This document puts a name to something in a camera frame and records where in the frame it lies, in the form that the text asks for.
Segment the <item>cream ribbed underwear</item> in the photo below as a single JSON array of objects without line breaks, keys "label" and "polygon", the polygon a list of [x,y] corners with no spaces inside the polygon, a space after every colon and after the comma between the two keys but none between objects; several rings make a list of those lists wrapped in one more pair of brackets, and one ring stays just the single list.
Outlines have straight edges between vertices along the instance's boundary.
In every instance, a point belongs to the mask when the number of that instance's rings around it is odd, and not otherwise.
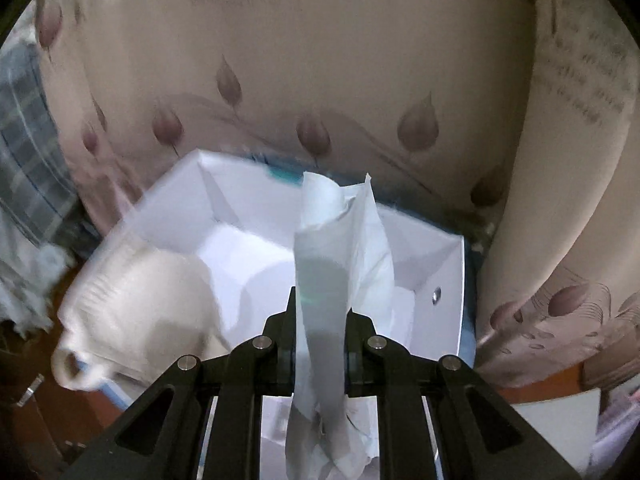
[{"label": "cream ribbed underwear", "polygon": [[85,265],[58,318],[51,367],[70,390],[96,390],[116,375],[149,385],[182,356],[230,350],[205,263],[137,237]]}]

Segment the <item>white XINCCI shoe box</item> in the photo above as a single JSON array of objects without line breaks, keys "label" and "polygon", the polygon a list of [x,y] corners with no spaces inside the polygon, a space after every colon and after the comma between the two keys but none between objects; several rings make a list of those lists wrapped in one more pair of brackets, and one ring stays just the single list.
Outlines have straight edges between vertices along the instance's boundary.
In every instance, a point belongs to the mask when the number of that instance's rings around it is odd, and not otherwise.
[{"label": "white XINCCI shoe box", "polygon": [[108,295],[79,346],[103,378],[152,382],[210,339],[255,335],[296,297],[294,402],[335,401],[346,316],[422,358],[470,360],[464,241],[375,203],[371,185],[299,182],[259,162],[196,152],[165,174],[93,257]]}]

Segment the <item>blue checked cloth cover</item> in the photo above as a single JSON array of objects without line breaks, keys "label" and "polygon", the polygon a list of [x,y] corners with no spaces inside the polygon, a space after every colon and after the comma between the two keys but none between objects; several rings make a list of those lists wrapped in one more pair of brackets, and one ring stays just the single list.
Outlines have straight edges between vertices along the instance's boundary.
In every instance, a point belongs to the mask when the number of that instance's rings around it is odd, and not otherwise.
[{"label": "blue checked cloth cover", "polygon": [[[125,220],[153,246],[199,256],[212,272],[226,338],[239,344],[281,311],[294,284],[302,174],[257,160],[194,152]],[[475,263],[470,244],[411,211],[378,203],[395,269],[388,331],[417,356],[473,364]]]}]

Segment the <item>white shoe box lid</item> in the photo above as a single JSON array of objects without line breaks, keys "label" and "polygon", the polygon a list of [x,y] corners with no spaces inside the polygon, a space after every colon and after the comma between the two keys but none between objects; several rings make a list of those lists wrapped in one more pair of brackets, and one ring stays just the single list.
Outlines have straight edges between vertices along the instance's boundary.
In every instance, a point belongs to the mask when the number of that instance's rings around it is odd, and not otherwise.
[{"label": "white shoe box lid", "polygon": [[512,408],[585,477],[597,435],[600,401],[601,390],[595,388],[552,400],[513,404]]}]

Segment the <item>white crumpled plastic sheet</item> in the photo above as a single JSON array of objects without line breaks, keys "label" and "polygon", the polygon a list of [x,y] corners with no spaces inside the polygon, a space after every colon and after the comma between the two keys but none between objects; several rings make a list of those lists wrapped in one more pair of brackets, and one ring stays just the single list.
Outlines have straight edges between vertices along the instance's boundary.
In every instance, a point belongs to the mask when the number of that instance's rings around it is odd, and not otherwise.
[{"label": "white crumpled plastic sheet", "polygon": [[51,292],[75,263],[72,255],[50,243],[36,246],[11,217],[1,211],[1,321],[12,322],[23,338],[50,330]]}]

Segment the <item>grey plaid fabric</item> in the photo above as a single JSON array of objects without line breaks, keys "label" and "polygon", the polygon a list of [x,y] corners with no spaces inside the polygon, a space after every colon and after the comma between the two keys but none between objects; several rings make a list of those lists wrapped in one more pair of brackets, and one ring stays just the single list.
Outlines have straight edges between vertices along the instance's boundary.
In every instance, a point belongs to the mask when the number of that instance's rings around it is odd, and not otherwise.
[{"label": "grey plaid fabric", "polygon": [[42,88],[37,48],[1,55],[1,208],[36,246],[74,250],[79,197]]}]

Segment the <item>leaf pattern curtain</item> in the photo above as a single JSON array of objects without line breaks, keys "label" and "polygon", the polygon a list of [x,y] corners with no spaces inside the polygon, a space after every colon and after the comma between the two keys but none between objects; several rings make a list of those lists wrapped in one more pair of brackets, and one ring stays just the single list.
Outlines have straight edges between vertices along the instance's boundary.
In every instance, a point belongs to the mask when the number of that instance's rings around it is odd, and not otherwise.
[{"label": "leaf pattern curtain", "polygon": [[639,370],[639,44],[608,0],[36,0],[43,85],[107,233],[194,150],[307,166],[482,254],[499,387]]}]

